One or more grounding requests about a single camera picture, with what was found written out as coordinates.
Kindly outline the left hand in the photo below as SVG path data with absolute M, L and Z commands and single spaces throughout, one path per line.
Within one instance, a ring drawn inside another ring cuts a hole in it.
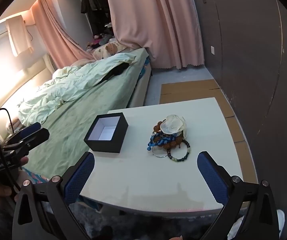
M 28 156 L 23 157 L 20 160 L 21 166 L 26 165 L 28 161 L 29 161 Z M 16 183 L 19 185 L 19 188 L 22 186 L 23 182 L 28 179 L 30 180 L 30 176 L 27 174 L 27 172 L 19 169 L 18 177 L 16 180 Z M 15 207 L 14 201 L 16 202 L 17 200 L 18 200 L 18 190 L 17 194 L 12 196 L 12 188 L 8 187 L 7 185 L 2 185 L 0 183 L 0 208 L 4 210 L 14 209 Z

